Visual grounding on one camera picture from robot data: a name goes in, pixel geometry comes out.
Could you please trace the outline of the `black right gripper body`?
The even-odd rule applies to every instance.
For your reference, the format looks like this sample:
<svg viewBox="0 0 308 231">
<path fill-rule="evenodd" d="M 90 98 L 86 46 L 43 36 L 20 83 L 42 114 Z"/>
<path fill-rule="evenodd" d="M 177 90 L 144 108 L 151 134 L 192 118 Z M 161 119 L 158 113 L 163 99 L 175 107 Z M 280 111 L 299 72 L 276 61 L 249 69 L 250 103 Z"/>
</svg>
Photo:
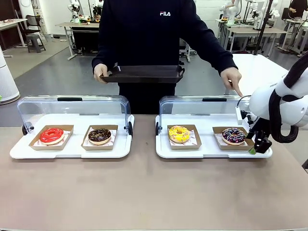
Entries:
<svg viewBox="0 0 308 231">
<path fill-rule="evenodd" d="M 256 136 L 254 149 L 257 153 L 264 154 L 272 145 L 272 142 L 269 140 L 270 136 L 269 124 L 270 122 L 268 120 L 259 118 L 252 127 L 252 131 Z"/>
</svg>

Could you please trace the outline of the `person right hand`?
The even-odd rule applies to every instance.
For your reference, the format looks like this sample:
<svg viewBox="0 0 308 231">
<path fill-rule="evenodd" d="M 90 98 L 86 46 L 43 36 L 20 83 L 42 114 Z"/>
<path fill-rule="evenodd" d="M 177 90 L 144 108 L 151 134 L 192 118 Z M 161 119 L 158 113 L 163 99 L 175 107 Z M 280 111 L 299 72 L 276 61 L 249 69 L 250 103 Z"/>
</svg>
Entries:
<svg viewBox="0 0 308 231">
<path fill-rule="evenodd" d="M 93 70 L 94 79 L 98 82 L 106 84 L 106 82 L 102 79 L 102 77 L 108 76 L 107 66 L 104 64 L 97 64 Z"/>
</svg>

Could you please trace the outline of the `person left hand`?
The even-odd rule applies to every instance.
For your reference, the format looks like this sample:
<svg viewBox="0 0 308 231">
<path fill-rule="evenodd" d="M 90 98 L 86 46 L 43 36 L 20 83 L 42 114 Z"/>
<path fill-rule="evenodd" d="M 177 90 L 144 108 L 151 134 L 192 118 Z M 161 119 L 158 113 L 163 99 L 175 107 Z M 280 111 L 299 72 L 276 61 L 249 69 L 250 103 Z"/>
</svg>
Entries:
<svg viewBox="0 0 308 231">
<path fill-rule="evenodd" d="M 243 94 L 239 88 L 239 82 L 242 78 L 242 75 L 235 67 L 230 67 L 223 70 L 220 73 L 220 77 L 223 80 L 224 86 L 228 90 L 234 90 L 240 97 L 243 97 Z"/>
</svg>

